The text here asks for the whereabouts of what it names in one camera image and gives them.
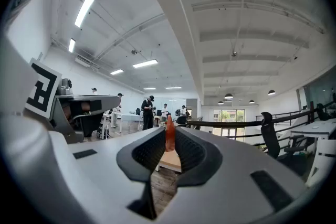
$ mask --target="glass window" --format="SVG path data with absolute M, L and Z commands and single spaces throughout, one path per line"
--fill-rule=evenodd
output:
M 212 131 L 214 135 L 219 135 L 219 136 L 221 136 L 221 132 L 222 132 L 222 128 L 213 128 L 213 131 Z
M 237 122 L 245 122 L 245 109 L 237 110 Z
M 245 122 L 245 110 L 214 110 L 214 122 Z M 245 134 L 245 128 L 213 128 L 213 134 L 219 136 L 240 136 Z M 236 140 L 243 142 L 244 137 Z

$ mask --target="white desk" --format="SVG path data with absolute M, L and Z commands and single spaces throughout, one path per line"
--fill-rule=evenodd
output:
M 111 117 L 111 124 L 113 124 L 113 119 L 114 117 L 121 116 L 120 119 L 120 129 L 119 132 L 121 133 L 121 128 L 122 128 L 122 122 L 123 121 L 138 121 L 138 130 L 140 129 L 140 122 L 141 122 L 141 117 L 139 115 L 134 115 L 130 113 L 120 113 L 120 112 L 112 112 L 112 117 Z
M 327 121 L 315 121 L 308 125 L 297 127 L 291 130 L 292 134 L 303 134 L 305 137 L 314 137 L 314 153 L 316 152 L 317 139 L 328 139 L 333 131 L 336 130 L 336 119 Z

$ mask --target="fluorescent light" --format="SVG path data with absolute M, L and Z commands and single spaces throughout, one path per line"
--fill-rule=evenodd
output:
M 137 63 L 136 65 L 133 65 L 134 68 L 138 68 L 138 67 L 145 67 L 145 66 L 150 66 L 150 65 L 154 65 L 156 64 L 158 61 L 151 60 L 151 61 L 147 61 L 147 62 L 142 62 L 142 63 Z
M 89 8 L 91 7 L 93 1 L 95 0 L 85 0 L 83 2 L 82 8 L 80 8 L 79 13 L 77 15 L 77 19 L 75 21 L 75 25 L 80 27 L 80 25 L 82 24 L 84 17 L 86 15 L 86 13 L 88 12 Z
M 118 69 L 116 71 L 111 72 L 111 75 L 119 74 L 119 73 L 122 73 L 122 72 L 124 72 L 124 70 Z
M 69 44 L 69 52 L 73 51 L 73 48 L 75 46 L 76 41 L 74 39 L 70 39 L 70 44 Z

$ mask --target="ceiling light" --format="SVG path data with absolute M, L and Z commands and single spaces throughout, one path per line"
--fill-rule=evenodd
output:
M 69 52 L 73 51 L 73 48 L 75 46 L 76 41 L 74 39 L 70 39 L 70 44 L 69 44 Z
M 142 63 L 137 63 L 136 65 L 133 65 L 134 68 L 138 68 L 138 67 L 145 67 L 145 66 L 150 66 L 150 65 L 154 65 L 156 64 L 158 61 L 151 60 L 151 61 L 147 61 L 147 62 L 142 62 Z
M 119 73 L 122 73 L 122 72 L 124 72 L 124 70 L 118 69 L 116 71 L 111 72 L 111 75 L 119 74 Z
M 224 96 L 224 99 L 232 99 L 233 98 L 233 95 L 231 93 L 227 93 L 225 96 Z
M 270 90 L 270 91 L 268 92 L 268 95 L 273 95 L 273 94 L 275 94 L 275 90 Z
M 75 21 L 75 25 L 80 27 L 80 25 L 82 24 L 84 17 L 86 15 L 86 13 L 88 12 L 89 8 L 91 7 L 93 1 L 95 0 L 84 0 L 82 8 L 80 8 L 79 13 L 77 15 L 77 19 Z

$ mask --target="black mesh chair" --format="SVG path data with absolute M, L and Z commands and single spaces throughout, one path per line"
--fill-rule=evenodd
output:
M 186 116 L 179 116 L 177 119 L 176 119 L 176 123 L 178 125 L 186 125 L 187 124 L 187 117 Z
M 323 111 L 323 104 L 317 104 L 316 112 L 320 121 L 327 121 L 329 119 L 328 114 Z
M 295 135 L 290 138 L 293 140 L 292 147 L 284 148 L 283 150 L 286 152 L 285 155 L 281 155 L 280 153 L 280 145 L 277 138 L 277 134 L 274 130 L 274 125 L 271 123 L 272 115 L 268 112 L 261 113 L 264 116 L 261 125 L 261 134 L 264 138 L 265 144 L 267 146 L 268 155 L 278 160 L 292 171 L 302 176 L 307 170 L 307 160 L 303 155 L 294 155 L 295 152 L 306 150 L 308 145 L 305 144 L 303 146 L 297 146 L 302 143 L 305 139 L 303 135 Z

